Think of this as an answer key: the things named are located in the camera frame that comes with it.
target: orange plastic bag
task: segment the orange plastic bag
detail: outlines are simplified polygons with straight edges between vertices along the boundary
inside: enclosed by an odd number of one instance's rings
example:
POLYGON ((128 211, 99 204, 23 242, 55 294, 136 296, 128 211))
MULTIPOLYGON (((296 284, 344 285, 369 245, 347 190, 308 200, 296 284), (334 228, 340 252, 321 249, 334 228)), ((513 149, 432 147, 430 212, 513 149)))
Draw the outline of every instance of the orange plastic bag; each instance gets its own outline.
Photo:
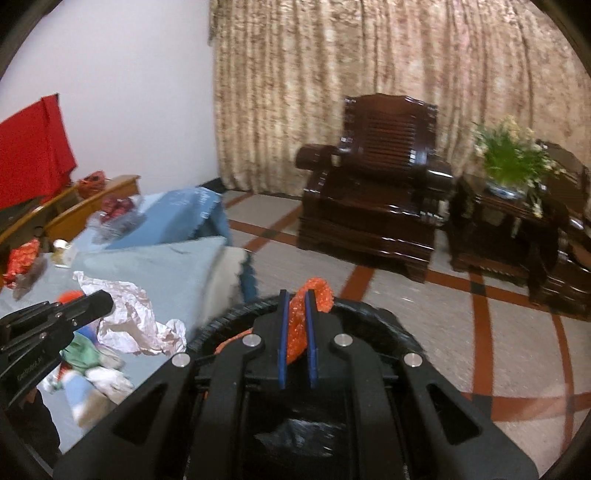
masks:
POLYGON ((29 271, 39 254, 40 246, 39 240, 34 238, 30 242, 11 250, 8 256, 7 270, 3 275, 4 283, 8 288, 16 286, 18 275, 24 275, 29 271))
MULTIPOLYGON (((299 358, 308 347, 308 339, 306 336, 306 307, 304 303, 304 295, 308 290, 314 290, 316 295, 316 308, 319 312, 328 313, 335 304, 335 295, 330 289, 326 280, 313 277, 306 281, 302 288, 300 288, 295 296, 290 301, 290 319, 287 331, 287 364, 299 358)), ((220 343, 216 348, 216 353, 238 338, 252 333, 252 329, 245 330, 238 335, 220 343)))
POLYGON ((62 293, 58 298, 57 301, 60 303, 69 303, 73 300, 79 299, 80 297, 84 296, 84 292, 82 290, 68 290, 62 293))

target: red towel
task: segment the red towel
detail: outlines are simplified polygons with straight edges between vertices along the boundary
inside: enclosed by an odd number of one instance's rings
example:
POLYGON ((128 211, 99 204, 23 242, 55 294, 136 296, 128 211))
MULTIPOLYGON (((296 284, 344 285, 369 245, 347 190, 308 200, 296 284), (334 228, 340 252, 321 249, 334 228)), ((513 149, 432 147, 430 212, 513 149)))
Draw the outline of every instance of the red towel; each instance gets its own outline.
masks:
POLYGON ((57 94, 0 124, 0 209, 51 199, 70 183, 74 168, 57 94))

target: wooden armchair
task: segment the wooden armchair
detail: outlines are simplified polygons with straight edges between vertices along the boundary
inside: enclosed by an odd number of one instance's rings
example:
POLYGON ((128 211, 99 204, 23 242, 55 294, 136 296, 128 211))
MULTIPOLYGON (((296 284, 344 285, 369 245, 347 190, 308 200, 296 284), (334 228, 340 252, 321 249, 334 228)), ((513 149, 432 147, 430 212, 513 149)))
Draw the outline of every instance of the wooden armchair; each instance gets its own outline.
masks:
POLYGON ((536 232, 530 246, 530 301, 591 317, 591 238, 584 215, 589 171, 560 145, 540 143, 566 174, 549 177, 541 195, 551 226, 536 232))
POLYGON ((423 282, 453 190, 450 166, 434 154, 436 122, 435 105, 407 96, 346 98, 339 145, 305 145, 296 156, 312 171, 298 247, 399 260, 423 282))

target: beige curtain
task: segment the beige curtain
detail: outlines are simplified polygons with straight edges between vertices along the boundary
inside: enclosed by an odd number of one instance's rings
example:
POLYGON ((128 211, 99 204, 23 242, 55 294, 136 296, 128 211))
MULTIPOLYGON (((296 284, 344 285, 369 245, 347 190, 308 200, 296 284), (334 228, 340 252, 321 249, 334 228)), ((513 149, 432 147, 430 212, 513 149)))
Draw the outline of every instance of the beige curtain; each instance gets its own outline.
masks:
POLYGON ((308 142, 334 144, 343 97, 439 106, 438 149, 470 171, 472 122, 515 115, 591 165, 591 80, 527 0, 212 0, 224 182, 300 194, 308 142))

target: wooden bed frame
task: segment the wooden bed frame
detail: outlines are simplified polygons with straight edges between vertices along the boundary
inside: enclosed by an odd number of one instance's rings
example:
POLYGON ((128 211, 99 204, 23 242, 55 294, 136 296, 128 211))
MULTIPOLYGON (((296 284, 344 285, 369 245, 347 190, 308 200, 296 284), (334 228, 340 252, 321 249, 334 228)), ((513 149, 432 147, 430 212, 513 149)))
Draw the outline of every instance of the wooden bed frame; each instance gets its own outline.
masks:
POLYGON ((71 242, 86 227, 86 219, 100 210, 106 196, 129 197, 139 193, 139 175, 121 175, 107 182, 106 188, 89 199, 82 200, 45 225, 50 242, 62 239, 71 242))
POLYGON ((127 197, 139 193, 139 175, 121 175, 107 182, 105 190, 80 201, 77 186, 72 186, 49 202, 31 209, 4 232, 0 233, 0 289, 1 275, 6 272, 8 255, 35 236, 45 237, 46 243, 56 239, 71 241, 86 227, 86 219, 100 210, 107 195, 127 197))

